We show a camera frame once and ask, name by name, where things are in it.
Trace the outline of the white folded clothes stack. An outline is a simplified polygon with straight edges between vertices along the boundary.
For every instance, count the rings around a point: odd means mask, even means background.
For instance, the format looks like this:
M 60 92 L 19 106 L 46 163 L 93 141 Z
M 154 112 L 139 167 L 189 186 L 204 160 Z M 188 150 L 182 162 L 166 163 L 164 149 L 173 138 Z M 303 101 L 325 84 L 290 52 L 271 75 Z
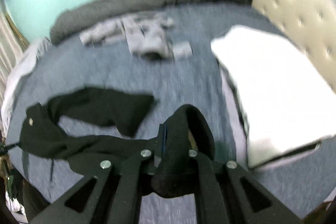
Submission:
M 250 168 L 335 136 L 335 93 L 288 39 L 235 25 L 211 50 L 237 92 Z

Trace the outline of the wooden pole by curtain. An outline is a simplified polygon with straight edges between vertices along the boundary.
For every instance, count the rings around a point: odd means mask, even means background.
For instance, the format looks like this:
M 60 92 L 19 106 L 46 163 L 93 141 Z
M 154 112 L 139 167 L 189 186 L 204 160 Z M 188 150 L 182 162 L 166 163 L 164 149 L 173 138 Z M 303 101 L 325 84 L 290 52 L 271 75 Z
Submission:
M 20 32 L 20 30 L 17 28 L 17 26 L 15 25 L 15 23 L 13 22 L 11 16 L 9 15 L 8 12 L 5 12 L 5 17 L 6 20 L 14 34 L 14 36 L 20 41 L 21 47 L 25 50 L 28 48 L 29 46 L 29 42 L 27 41 L 27 39 L 22 35 L 22 33 Z

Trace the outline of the light grey blanket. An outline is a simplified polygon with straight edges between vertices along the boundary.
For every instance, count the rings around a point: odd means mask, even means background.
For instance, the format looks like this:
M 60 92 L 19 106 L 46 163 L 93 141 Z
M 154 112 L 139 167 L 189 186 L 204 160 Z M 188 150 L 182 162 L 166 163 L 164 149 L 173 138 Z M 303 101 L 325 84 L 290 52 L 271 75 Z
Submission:
M 36 39 L 23 53 L 7 78 L 6 89 L 1 104 L 2 136 L 7 137 L 15 101 L 26 76 L 30 75 L 39 59 L 52 47 L 47 37 Z

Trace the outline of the beige striped curtain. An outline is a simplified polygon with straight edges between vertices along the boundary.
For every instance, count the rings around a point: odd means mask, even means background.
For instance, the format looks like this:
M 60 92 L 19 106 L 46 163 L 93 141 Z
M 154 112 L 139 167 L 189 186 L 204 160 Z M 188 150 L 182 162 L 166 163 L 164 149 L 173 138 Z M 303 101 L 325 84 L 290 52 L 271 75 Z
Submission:
M 3 101 L 7 79 L 16 63 L 23 55 L 25 46 L 15 37 L 5 13 L 1 10 L 1 102 Z

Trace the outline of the black fleece-lined pants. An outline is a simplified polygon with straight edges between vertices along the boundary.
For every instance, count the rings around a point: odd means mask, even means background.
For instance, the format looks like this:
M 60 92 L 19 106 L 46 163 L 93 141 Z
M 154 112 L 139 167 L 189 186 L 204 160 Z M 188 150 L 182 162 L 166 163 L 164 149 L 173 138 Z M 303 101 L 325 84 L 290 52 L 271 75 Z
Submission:
M 124 160 L 143 149 L 161 148 L 161 161 L 150 182 L 145 184 L 145 190 L 163 198 L 191 194 L 194 183 L 189 150 L 197 147 L 200 153 L 213 159 L 213 134 L 203 114 L 186 104 L 165 120 L 165 136 L 136 139 L 135 134 L 153 104 L 154 97 L 150 94 L 96 87 L 52 97 L 45 104 L 37 103 L 26 110 L 19 147 L 38 157 L 65 160 L 79 174 L 88 173 L 100 160 L 108 159 L 121 166 Z M 75 137 L 58 125 L 61 117 L 115 128 L 119 136 Z

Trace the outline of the blue patterned bed sheet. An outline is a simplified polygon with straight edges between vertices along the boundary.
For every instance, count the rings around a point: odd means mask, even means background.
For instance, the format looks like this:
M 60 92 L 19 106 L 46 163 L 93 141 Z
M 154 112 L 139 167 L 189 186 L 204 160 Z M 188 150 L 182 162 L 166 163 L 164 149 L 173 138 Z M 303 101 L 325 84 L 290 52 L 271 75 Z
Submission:
M 215 160 L 236 158 L 233 125 L 222 92 L 221 73 L 210 42 L 240 24 L 285 36 L 250 6 L 203 3 L 164 9 L 175 24 L 168 29 L 173 42 L 188 41 L 193 55 L 176 61 L 147 61 L 132 56 L 125 41 L 105 47 L 85 47 L 75 34 L 50 48 L 33 73 L 23 81 L 11 117 L 6 143 L 19 140 L 26 109 L 51 97 L 86 86 L 153 94 L 157 104 L 144 120 L 136 138 L 157 136 L 159 124 L 179 106 L 189 103 L 205 116 L 215 139 Z M 44 196 L 54 202 L 82 178 L 68 162 L 42 159 L 19 148 L 10 151 L 15 168 Z M 305 217 L 335 188 L 335 139 L 289 164 L 253 173 L 274 196 L 300 218 Z M 196 223 L 193 196 L 165 200 L 155 194 L 142 200 L 139 223 Z

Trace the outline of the grey knit garment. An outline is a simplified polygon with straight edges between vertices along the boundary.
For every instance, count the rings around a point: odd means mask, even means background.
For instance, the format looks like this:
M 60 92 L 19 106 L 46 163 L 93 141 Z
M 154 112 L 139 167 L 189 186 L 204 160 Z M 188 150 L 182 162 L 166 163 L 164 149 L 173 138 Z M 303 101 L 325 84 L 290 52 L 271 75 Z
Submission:
M 174 43 L 166 30 L 174 20 L 164 13 L 140 12 L 106 19 L 80 32 L 83 45 L 112 45 L 125 40 L 132 55 L 149 60 L 183 59 L 193 55 L 188 41 Z

